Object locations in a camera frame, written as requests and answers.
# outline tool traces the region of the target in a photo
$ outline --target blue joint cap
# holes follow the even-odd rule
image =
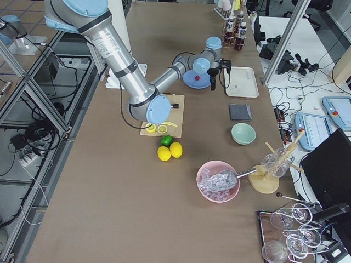
[[[148,105],[146,119],[151,124],[165,122],[171,112],[171,102],[164,95],[158,95]]]
[[[63,0],[73,12],[88,18],[97,18],[106,13],[107,0]]]
[[[222,47],[222,41],[219,37],[209,37],[206,40],[206,48],[219,49]]]
[[[0,41],[4,44],[4,45],[10,45],[12,43],[11,38],[9,38],[8,36],[5,36],[3,34],[0,34]]]
[[[210,68],[210,62],[204,58],[198,58],[193,63],[193,70],[197,74],[204,74]]]
[[[74,26],[67,25],[67,24],[62,23],[60,21],[52,20],[46,16],[45,16],[45,21],[46,21],[46,24],[48,27],[51,27],[55,30],[79,34],[77,28],[75,28]]]
[[[7,23],[10,23],[10,22],[19,22],[20,19],[18,18],[18,16],[15,16],[15,15],[4,15],[1,17],[2,20],[4,20],[5,22]]]

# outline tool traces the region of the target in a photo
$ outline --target blue bowl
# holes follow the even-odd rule
[[[197,74],[194,70],[189,70],[182,78],[184,83],[193,89],[205,89],[210,86],[210,76],[207,73]]]

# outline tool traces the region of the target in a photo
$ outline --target electronic device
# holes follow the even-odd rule
[[[342,129],[337,129],[301,161],[306,178],[321,203],[327,209],[346,203],[351,205],[351,141]],[[329,219],[346,249],[351,251],[351,213]]]
[[[308,151],[314,150],[332,133],[331,123],[326,116],[298,112],[295,125],[296,130],[305,130],[299,143]]]
[[[324,97],[322,103],[335,124],[351,132],[351,97]]]

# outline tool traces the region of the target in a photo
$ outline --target lime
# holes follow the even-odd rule
[[[162,137],[161,144],[165,146],[169,146],[172,143],[173,137],[170,135],[166,135]]]

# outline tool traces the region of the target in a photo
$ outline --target yellow lemon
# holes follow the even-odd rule
[[[148,123],[145,127],[148,133],[154,133],[156,131],[156,125],[154,124]]]
[[[173,142],[171,144],[171,146],[169,147],[169,149],[171,150],[171,155],[174,158],[179,158],[180,156],[182,156],[183,154],[183,147],[180,143],[178,143],[177,141]]]
[[[161,146],[157,149],[157,155],[161,161],[168,161],[171,157],[171,152],[166,146]]]

